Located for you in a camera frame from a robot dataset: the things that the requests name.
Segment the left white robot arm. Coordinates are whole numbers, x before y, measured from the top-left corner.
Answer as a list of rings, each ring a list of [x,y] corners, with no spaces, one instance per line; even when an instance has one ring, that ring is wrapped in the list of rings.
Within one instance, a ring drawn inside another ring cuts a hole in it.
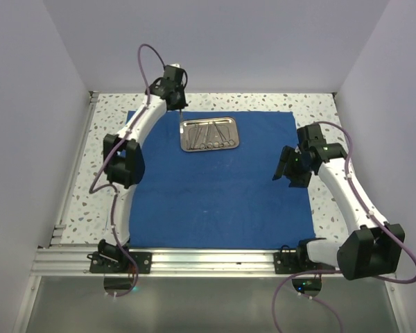
[[[103,173],[115,194],[109,230],[103,236],[111,246],[124,246],[130,240],[131,202],[146,170],[142,146],[168,111],[180,111],[187,106],[184,93],[187,79],[187,72],[179,64],[166,65],[163,75],[147,88],[141,106],[125,126],[103,139]]]

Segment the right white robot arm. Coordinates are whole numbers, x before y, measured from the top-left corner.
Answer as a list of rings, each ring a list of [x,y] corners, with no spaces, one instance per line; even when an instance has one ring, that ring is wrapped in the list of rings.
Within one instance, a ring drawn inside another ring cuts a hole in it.
[[[335,242],[326,237],[299,241],[296,267],[311,272],[319,266],[332,266],[348,280],[391,274],[401,256],[405,239],[399,224],[390,224],[372,204],[347,163],[348,154],[339,143],[329,143],[320,124],[297,129],[295,148],[282,149],[275,180],[285,177],[290,187],[307,188],[318,176],[335,199],[347,227],[347,238]]]

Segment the blue surgical cloth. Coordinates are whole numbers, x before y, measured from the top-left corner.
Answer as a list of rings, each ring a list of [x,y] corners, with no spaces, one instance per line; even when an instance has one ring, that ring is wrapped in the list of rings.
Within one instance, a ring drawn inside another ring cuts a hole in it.
[[[132,199],[132,246],[272,250],[314,237],[307,189],[273,178],[283,147],[297,143],[294,116],[232,116],[239,146],[224,151],[183,151],[176,112],[155,124]]]

